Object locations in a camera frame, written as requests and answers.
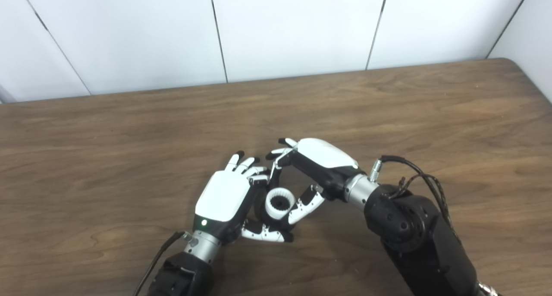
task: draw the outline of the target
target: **white gear ring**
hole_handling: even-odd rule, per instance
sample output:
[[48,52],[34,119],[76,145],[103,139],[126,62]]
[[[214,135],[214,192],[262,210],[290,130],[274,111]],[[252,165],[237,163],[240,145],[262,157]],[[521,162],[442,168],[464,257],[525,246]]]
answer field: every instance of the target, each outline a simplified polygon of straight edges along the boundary
[[[282,196],[289,201],[288,209],[279,210],[272,205],[272,202],[270,202],[270,200],[272,200],[276,196]],[[294,204],[295,204],[295,196],[292,194],[292,192],[290,192],[286,188],[277,187],[272,189],[270,192],[268,192],[267,198],[264,201],[264,209],[267,211],[268,216],[276,220],[280,220],[282,219],[282,217],[284,217],[286,214],[290,212]]]

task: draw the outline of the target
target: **cable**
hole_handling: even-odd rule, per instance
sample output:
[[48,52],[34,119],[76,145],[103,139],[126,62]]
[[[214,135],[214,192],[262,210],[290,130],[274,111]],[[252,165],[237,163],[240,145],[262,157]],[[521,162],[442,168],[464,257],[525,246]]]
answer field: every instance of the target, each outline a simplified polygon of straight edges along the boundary
[[[416,166],[415,164],[413,164],[412,162],[406,160],[403,157],[384,155],[384,156],[381,156],[380,160],[381,160],[382,164],[384,164],[385,162],[398,162],[399,164],[406,164],[407,166],[409,166],[410,168],[415,170],[416,173],[418,173],[416,176],[413,176],[412,178],[410,178],[410,180],[408,180],[406,185],[403,185],[404,178],[402,178],[402,180],[399,182],[400,188],[397,192],[395,192],[394,195],[391,196],[392,199],[398,198],[399,196],[404,194],[404,192],[406,191],[406,189],[408,188],[410,183],[412,183],[412,181],[415,180],[416,178],[421,177],[424,180],[424,182],[426,182],[428,188],[431,191],[431,194],[435,198],[435,201],[437,202],[437,205],[439,206],[439,210],[440,210],[441,214],[443,215],[443,218],[445,219],[445,221],[449,225],[450,229],[452,229],[453,233],[456,235],[456,232],[454,231],[454,228],[452,226],[452,219],[450,219],[447,200],[445,198],[445,194],[444,194],[444,191],[443,191],[443,186],[441,186],[439,180],[435,176],[425,174],[422,171],[422,169],[420,169],[418,166]],[[435,185],[437,186],[438,192],[435,189],[435,186],[433,186],[433,183],[430,181],[430,179],[435,182]]]
[[140,290],[142,289],[142,286],[146,283],[147,277],[150,276],[151,272],[154,270],[155,265],[159,261],[161,255],[163,255],[163,252],[166,251],[173,243],[175,243],[178,239],[180,239],[185,234],[185,231],[180,231],[177,233],[174,233],[159,249],[157,254],[154,257],[154,260],[151,261],[150,266],[147,268],[146,273],[142,277],[142,280],[140,280],[140,283],[138,283],[138,286],[136,287],[136,290],[134,290],[134,294],[132,296],[138,296],[140,294]]

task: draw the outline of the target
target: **metal connector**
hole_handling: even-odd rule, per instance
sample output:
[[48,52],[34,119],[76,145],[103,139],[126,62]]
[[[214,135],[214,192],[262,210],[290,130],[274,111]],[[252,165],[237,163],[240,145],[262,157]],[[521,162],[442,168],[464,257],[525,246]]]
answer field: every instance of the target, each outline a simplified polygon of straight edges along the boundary
[[191,233],[188,233],[188,231],[184,232],[184,235],[182,235],[182,239],[187,243],[189,243],[191,247],[194,247],[198,244],[198,240],[194,238],[194,235],[192,235]]
[[479,283],[479,291],[481,291],[485,296],[499,296],[494,288],[483,283]]
[[376,162],[374,162],[374,166],[370,171],[370,176],[368,177],[368,180],[373,183],[377,182],[380,170],[381,170],[381,160],[378,159],[376,160]]

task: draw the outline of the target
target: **wood grain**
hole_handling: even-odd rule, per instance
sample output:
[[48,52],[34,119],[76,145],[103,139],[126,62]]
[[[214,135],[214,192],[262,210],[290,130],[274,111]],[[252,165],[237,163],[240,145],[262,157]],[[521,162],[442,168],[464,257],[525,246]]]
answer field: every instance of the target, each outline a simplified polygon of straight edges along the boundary
[[[483,282],[552,295],[552,107],[508,60],[0,105],[0,294],[130,294],[212,172],[279,137],[325,139],[364,169],[408,157],[442,180]],[[310,183],[284,172],[297,193]],[[295,235],[227,246],[213,295],[410,295],[350,205]]]

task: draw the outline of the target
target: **white wall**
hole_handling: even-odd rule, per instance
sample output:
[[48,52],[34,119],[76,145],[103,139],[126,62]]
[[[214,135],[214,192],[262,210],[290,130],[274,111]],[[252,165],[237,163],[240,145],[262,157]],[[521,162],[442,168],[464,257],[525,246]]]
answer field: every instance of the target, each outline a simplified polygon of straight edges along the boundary
[[0,0],[0,99],[29,101],[88,91],[26,0]]
[[225,82],[211,0],[29,0],[92,94]]
[[490,58],[509,58],[552,101],[552,0],[525,0]]
[[213,0],[230,82],[363,70],[383,0]]
[[484,58],[521,1],[0,0],[0,99]]
[[483,59],[521,0],[386,0],[368,68]]

